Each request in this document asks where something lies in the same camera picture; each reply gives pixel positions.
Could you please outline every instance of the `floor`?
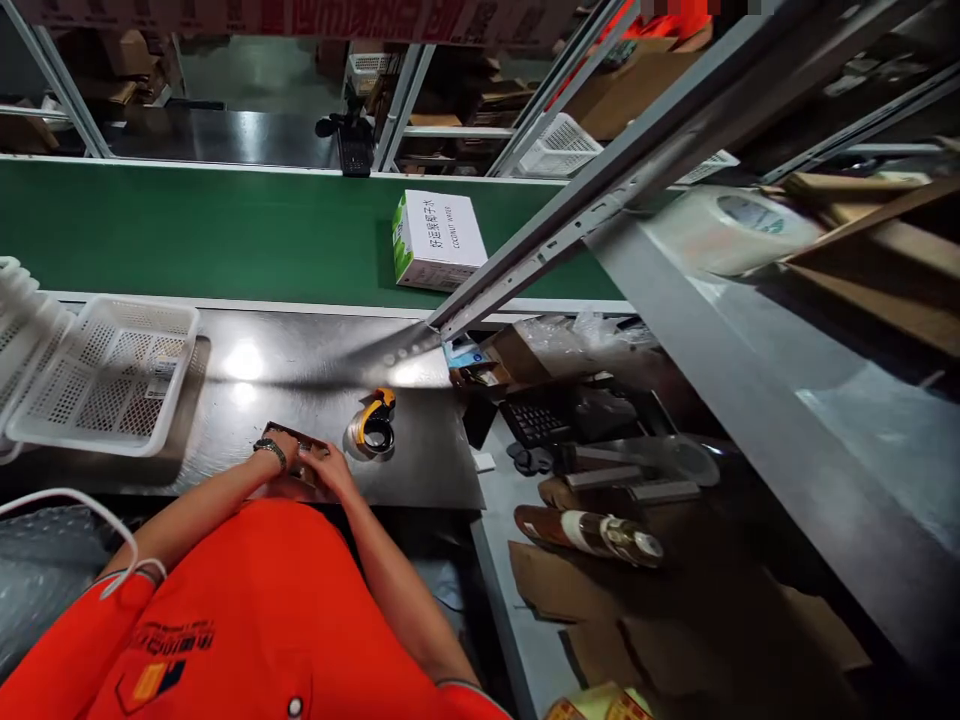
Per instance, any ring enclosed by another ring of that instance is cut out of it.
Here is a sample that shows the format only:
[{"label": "floor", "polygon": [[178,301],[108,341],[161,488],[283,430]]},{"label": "floor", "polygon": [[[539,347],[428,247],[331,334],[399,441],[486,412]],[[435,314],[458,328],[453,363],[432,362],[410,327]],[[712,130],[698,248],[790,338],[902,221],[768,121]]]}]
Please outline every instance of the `floor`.
[{"label": "floor", "polygon": [[235,35],[184,40],[183,75],[191,100],[227,110],[322,117],[340,105],[338,83],[314,68],[313,38]]}]

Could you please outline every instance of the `shelf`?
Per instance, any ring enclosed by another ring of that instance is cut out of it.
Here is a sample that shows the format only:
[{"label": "shelf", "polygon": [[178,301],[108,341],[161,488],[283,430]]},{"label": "shelf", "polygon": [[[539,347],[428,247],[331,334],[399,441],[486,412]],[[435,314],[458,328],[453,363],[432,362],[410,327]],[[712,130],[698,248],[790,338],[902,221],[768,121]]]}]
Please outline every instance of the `shelf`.
[{"label": "shelf", "polygon": [[960,634],[960,407],[756,284],[684,268],[635,217],[586,243],[893,646],[939,674]]}]

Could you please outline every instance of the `hand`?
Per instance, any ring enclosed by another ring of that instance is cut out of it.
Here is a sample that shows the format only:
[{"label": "hand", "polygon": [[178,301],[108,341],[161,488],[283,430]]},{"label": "hand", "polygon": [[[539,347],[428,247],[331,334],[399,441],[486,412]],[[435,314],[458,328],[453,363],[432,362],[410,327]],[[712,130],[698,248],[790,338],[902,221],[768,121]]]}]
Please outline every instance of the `hand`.
[{"label": "hand", "polygon": [[343,453],[333,443],[325,443],[325,449],[326,454],[323,453],[324,448],[316,445],[311,452],[301,451],[300,462],[312,467],[320,481],[340,498],[340,502],[343,502],[345,497],[359,495]]},{"label": "hand", "polygon": [[[287,459],[286,469],[290,470],[290,468],[293,467],[294,463],[296,462],[297,453],[300,451],[300,441],[292,435],[288,435],[280,430],[271,430],[264,435],[264,437],[268,440],[273,440],[277,444],[277,447],[280,448],[283,456]],[[256,455],[263,455],[264,457],[269,455],[271,458],[273,458],[271,467],[276,468],[276,475],[280,474],[282,470],[280,467],[280,458],[277,457],[277,454],[273,452],[273,450],[269,450],[267,448],[257,450],[257,452],[254,453],[254,456]]]}]

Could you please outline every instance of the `orange uniform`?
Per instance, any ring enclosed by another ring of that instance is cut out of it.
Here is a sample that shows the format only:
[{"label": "orange uniform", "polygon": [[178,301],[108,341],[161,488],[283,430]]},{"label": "orange uniform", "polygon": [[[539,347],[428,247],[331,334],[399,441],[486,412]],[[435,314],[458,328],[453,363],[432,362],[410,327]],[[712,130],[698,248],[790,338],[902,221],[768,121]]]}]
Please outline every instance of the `orange uniform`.
[{"label": "orange uniform", "polygon": [[0,687],[0,716],[507,718],[477,688],[430,681],[307,506],[247,503],[159,589],[138,572],[101,600],[109,582]]}]

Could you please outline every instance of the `packing tape roll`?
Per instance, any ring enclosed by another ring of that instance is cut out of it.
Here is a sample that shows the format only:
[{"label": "packing tape roll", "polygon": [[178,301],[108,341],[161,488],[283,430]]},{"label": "packing tape roll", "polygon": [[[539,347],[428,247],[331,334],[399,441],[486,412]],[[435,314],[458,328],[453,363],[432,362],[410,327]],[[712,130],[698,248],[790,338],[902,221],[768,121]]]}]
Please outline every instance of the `packing tape roll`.
[{"label": "packing tape roll", "polygon": [[817,227],[759,193],[739,188],[691,188],[646,227],[685,262],[739,275],[816,242]]}]

